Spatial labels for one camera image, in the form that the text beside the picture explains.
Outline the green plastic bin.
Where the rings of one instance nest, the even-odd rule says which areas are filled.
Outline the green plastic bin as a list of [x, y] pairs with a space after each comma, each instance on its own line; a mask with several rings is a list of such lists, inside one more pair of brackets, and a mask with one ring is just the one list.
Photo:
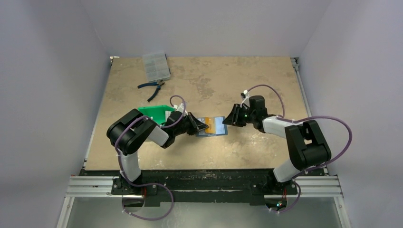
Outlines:
[[167, 105], [139, 107], [137, 110], [159, 125], [164, 125], [171, 112], [174, 111], [172, 107]]

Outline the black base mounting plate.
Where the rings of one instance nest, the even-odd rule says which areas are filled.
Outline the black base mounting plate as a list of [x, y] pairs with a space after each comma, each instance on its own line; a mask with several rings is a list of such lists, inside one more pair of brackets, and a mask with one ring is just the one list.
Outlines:
[[209, 169], [209, 170], [143, 170], [128, 184], [119, 171], [86, 171], [80, 176], [112, 177], [112, 195], [144, 196], [147, 207], [162, 202], [248, 203], [264, 205], [264, 196], [280, 199], [282, 194], [297, 194], [291, 181], [276, 183], [273, 170], [266, 169]]

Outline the orange credit card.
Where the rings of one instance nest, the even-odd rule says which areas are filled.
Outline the orange credit card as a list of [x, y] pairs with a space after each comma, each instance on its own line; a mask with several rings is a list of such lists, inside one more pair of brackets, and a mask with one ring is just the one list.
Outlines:
[[215, 134], [216, 127], [215, 127], [215, 118], [214, 117], [205, 117], [205, 124], [208, 128], [205, 129], [207, 134]]

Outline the clear plastic organizer box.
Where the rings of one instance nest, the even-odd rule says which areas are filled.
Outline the clear plastic organizer box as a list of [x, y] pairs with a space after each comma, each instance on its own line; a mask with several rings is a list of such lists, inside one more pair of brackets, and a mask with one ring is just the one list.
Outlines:
[[166, 81], [171, 77], [167, 56], [164, 52], [154, 52], [142, 56], [148, 82]]

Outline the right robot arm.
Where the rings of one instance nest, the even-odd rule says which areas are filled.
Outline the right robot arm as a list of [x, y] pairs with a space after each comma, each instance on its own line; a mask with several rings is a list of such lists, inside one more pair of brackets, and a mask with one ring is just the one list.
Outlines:
[[252, 124], [262, 132], [286, 139], [289, 159], [274, 168], [268, 178], [267, 188], [279, 193], [286, 182], [301, 171], [323, 164], [331, 159], [331, 151], [317, 121], [287, 122], [274, 114], [268, 114], [265, 99], [261, 95], [249, 97], [248, 104], [234, 104], [223, 124], [244, 127]]

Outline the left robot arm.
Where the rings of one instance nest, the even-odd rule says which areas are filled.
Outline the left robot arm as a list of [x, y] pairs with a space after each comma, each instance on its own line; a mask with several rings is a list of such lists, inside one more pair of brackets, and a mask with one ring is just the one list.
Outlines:
[[190, 136], [208, 129], [209, 126], [198, 120], [191, 112], [172, 111], [163, 125], [155, 122], [137, 109], [133, 109], [107, 130], [106, 136], [114, 146], [124, 178], [123, 188], [129, 194], [137, 194], [142, 187], [141, 169], [138, 150], [146, 141], [151, 141], [162, 148], [167, 148], [181, 134]]

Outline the blue card holder wallet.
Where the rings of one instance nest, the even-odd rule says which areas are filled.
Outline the blue card holder wallet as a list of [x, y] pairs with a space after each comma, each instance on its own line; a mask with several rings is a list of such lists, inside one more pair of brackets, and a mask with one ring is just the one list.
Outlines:
[[[215, 127], [216, 127], [216, 133], [215, 134], [207, 134], [205, 130], [198, 132], [196, 134], [197, 137], [210, 137], [210, 136], [220, 136], [220, 135], [227, 135], [228, 134], [228, 128], [227, 125], [223, 124], [222, 121], [225, 119], [224, 116], [216, 116], [215, 118]], [[205, 123], [205, 117], [200, 117], [197, 118], [201, 122]]]

